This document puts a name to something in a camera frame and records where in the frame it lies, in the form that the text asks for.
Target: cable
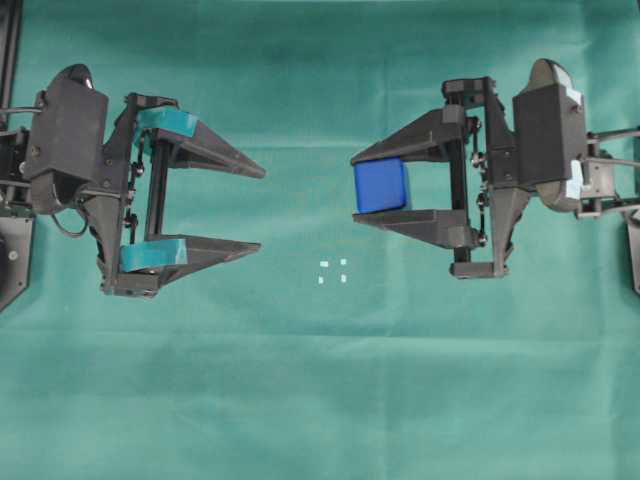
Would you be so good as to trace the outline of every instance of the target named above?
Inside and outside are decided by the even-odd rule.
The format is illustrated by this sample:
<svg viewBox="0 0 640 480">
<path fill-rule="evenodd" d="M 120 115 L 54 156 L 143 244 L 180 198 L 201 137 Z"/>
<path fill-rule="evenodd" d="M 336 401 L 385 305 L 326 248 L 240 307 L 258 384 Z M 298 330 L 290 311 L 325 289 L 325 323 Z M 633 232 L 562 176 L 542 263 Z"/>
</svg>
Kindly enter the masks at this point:
<svg viewBox="0 0 640 480">
<path fill-rule="evenodd" d="M 80 216 L 82 217 L 82 219 L 84 220 L 84 225 L 82 226 L 82 228 L 77 231 L 77 232 L 71 232 L 69 230 L 67 230 L 66 228 L 64 228 L 62 226 L 62 224 L 60 223 L 60 221 L 58 220 L 58 218 L 55 216 L 55 214 L 51 214 L 51 218 L 53 219 L 53 223 L 56 225 L 56 227 L 58 227 L 58 230 L 60 230 L 60 232 L 70 238 L 79 238 L 82 235 L 84 235 L 84 232 L 87 231 L 87 227 L 89 226 L 89 219 L 88 219 L 88 215 L 87 212 L 85 211 L 84 207 L 79 204 L 78 202 L 76 202 L 76 207 L 78 210 L 78 213 L 80 214 Z"/>
<path fill-rule="evenodd" d="M 625 165 L 627 167 L 640 168 L 640 162 L 633 160 L 621 160 L 619 158 L 587 157 L 581 160 L 582 163 L 602 163 L 605 165 Z"/>
<path fill-rule="evenodd" d="M 13 107 L 13 108 L 0 108 L 0 115 L 9 115 L 11 113 L 40 113 L 41 108 L 36 107 Z"/>
</svg>

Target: metal rod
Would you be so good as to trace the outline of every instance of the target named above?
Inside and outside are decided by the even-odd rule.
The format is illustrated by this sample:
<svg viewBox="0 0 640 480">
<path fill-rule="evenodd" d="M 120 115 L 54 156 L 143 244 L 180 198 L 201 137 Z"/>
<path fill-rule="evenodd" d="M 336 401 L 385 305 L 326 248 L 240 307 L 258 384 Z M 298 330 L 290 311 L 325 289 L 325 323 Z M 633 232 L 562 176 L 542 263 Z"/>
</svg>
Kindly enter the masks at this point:
<svg viewBox="0 0 640 480">
<path fill-rule="evenodd" d="M 603 143 L 610 140 L 619 140 L 622 138 L 640 137 L 640 129 L 625 128 L 622 130 L 610 130 L 608 132 L 591 133 L 587 138 L 587 143 Z"/>
<path fill-rule="evenodd" d="M 455 140 L 446 144 L 449 157 L 449 176 L 451 181 L 451 208 L 464 210 L 469 223 L 469 208 L 467 205 L 467 171 L 465 166 L 464 143 Z M 468 247 L 454 248 L 454 262 L 470 262 L 471 250 Z"/>
<path fill-rule="evenodd" d="M 162 233 L 164 201 L 167 194 L 167 172 L 171 145 L 167 142 L 155 142 L 151 154 L 151 181 L 149 184 L 149 204 L 145 222 L 144 239 L 150 240 Z"/>
<path fill-rule="evenodd" d="M 11 88 L 15 70 L 18 37 L 22 18 L 22 0 L 5 0 L 4 18 L 2 19 L 2 52 L 0 53 L 0 107 L 7 108 L 11 103 Z M 8 128 L 5 114 L 0 114 L 0 130 Z"/>
<path fill-rule="evenodd" d="M 627 167 L 640 168 L 640 162 L 633 160 L 622 160 L 620 158 L 586 157 L 583 163 L 602 163 L 605 165 L 625 165 Z"/>
</svg>

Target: blue block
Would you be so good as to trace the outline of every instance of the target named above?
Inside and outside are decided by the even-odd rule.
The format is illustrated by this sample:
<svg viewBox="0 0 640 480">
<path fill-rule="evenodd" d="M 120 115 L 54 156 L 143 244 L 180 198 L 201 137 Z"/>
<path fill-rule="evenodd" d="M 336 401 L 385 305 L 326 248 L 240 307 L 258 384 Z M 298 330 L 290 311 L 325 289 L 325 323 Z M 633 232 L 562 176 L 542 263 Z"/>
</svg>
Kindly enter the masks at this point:
<svg viewBox="0 0 640 480">
<path fill-rule="evenodd" d="M 404 162 L 398 158 L 356 163 L 358 212 L 401 209 L 410 204 L 409 175 Z"/>
</svg>

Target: white label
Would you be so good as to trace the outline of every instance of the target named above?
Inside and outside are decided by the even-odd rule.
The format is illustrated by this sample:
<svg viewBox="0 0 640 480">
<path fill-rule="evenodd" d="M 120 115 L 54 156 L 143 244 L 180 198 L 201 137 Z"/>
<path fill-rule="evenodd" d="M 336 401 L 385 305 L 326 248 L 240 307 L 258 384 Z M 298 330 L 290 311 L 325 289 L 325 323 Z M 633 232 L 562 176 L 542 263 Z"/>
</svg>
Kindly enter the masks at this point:
<svg viewBox="0 0 640 480">
<path fill-rule="evenodd" d="M 582 178 L 582 166 L 580 161 L 571 160 L 571 180 L 567 180 L 567 198 L 580 200 L 583 183 L 584 179 Z"/>
</svg>

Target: green cloth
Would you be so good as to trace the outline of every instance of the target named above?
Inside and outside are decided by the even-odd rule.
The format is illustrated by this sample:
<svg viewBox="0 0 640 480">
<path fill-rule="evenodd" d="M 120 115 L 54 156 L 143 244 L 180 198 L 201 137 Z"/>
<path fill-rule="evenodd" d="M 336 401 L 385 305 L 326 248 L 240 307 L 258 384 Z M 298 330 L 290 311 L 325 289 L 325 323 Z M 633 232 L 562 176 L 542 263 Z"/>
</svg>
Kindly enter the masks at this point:
<svg viewBox="0 0 640 480">
<path fill-rule="evenodd" d="M 31 286 L 0 316 L 0 477 L 638 478 L 619 216 L 534 199 L 512 273 L 459 281 L 450 252 L 352 222 L 349 159 L 441 107 L 446 79 L 491 75 L 511 123 L 540 57 L 590 129 L 637 125 L 639 22 L 634 0 L 26 0 L 14 105 L 83 62 L 110 124 L 130 91 L 174 97 L 268 175 L 171 172 L 166 233 L 263 248 L 152 301 L 102 295 L 93 239 L 38 219 Z M 448 208 L 446 166 L 410 170 L 414 208 Z"/>
</svg>

